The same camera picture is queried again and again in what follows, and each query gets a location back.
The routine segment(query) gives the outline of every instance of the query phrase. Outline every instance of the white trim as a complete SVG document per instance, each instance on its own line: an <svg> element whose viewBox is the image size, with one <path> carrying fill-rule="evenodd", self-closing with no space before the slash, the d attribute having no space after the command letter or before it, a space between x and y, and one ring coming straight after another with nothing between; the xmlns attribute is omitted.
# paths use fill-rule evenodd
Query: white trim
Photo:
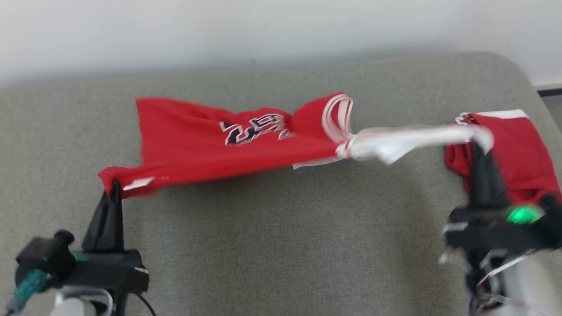
<svg viewBox="0 0 562 316"><path fill-rule="evenodd" d="M156 179L156 177L136 179L131 184L129 184L127 186L124 186L123 191L128 191L128 190L132 190L132 189L136 189L136 188L140 188L140 187L145 187L149 183L154 181L154 179Z"/></svg>
<svg viewBox="0 0 562 316"><path fill-rule="evenodd" d="M477 142L486 154L492 149L493 135L479 125L445 125L426 128L370 128L364 129L347 144L343 150L338 147L339 157L348 155L355 160L378 158L385 164L392 164L408 152L428 146L442 146L451 143Z"/></svg>
<svg viewBox="0 0 562 316"><path fill-rule="evenodd" d="M348 100L342 100L339 102L339 108L338 108L338 125L339 128L343 131L345 131L347 122L346 122L346 113L347 113L347 107L349 106L350 102Z"/></svg>
<svg viewBox="0 0 562 316"><path fill-rule="evenodd" d="M327 164L330 164L332 162L343 160L345 158L347 158L347 157L327 157L327 158L310 160L310 161L305 161L305 162L298 162L296 164L293 164L293 170L297 170L300 167L327 165Z"/></svg>
<svg viewBox="0 0 562 316"><path fill-rule="evenodd" d="M456 118L455 118L455 122L459 125L467 125L468 123L464 121L464 119L466 119L466 117L469 115L470 113L468 112L462 112L461 114L459 114Z"/></svg>
<svg viewBox="0 0 562 316"><path fill-rule="evenodd" d="M334 107L338 105L338 103L339 126L332 119L332 112L334 110ZM322 128L324 129L326 135L334 143L342 143L352 137L352 135L350 134L351 129L349 126L349 117L352 105L353 100L350 99L347 95L340 93L333 96L324 106L324 111L322 113Z"/></svg>
<svg viewBox="0 0 562 316"><path fill-rule="evenodd" d="M560 89L562 88L562 76L532 80L532 83L536 90Z"/></svg>
<svg viewBox="0 0 562 316"><path fill-rule="evenodd" d="M525 111L521 109L507 110L507 111L478 112L475 114L488 116L491 118L499 118L499 119L529 118L529 116L527 116L527 113L525 113Z"/></svg>

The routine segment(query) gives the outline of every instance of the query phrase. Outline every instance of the gray cushion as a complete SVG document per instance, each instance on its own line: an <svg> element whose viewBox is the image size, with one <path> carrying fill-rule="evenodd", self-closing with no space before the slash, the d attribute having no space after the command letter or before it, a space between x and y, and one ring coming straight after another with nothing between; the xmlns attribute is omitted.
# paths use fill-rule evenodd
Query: gray cushion
<svg viewBox="0 0 562 316"><path fill-rule="evenodd" d="M30 238L66 228L81 240L102 191L98 171L140 164L135 97L291 112L336 91L355 101L355 131L523 109L562 177L562 134L523 73L489 53L5 89L0 297ZM160 316L462 315L463 270L437 259L446 217L465 199L443 148L426 148L391 166L285 168L126 200L125 243L144 256L146 298ZM562 284L560 255L542 256ZM25 315L51 304L37 296ZM135 297L129 312L148 315Z"/></svg>

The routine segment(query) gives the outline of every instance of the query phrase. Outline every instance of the green led light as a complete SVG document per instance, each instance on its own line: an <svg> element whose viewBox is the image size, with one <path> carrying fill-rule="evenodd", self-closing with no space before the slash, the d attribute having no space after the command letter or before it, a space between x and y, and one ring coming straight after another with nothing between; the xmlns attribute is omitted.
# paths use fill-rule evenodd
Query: green led light
<svg viewBox="0 0 562 316"><path fill-rule="evenodd" d="M88 257L86 257L82 252L80 251L71 251L72 255L74 256L74 259L76 261L88 261Z"/></svg>
<svg viewBox="0 0 562 316"><path fill-rule="evenodd" d="M536 207L522 205L513 208L507 217L507 221L515 224L531 224L538 221L541 216L542 213Z"/></svg>

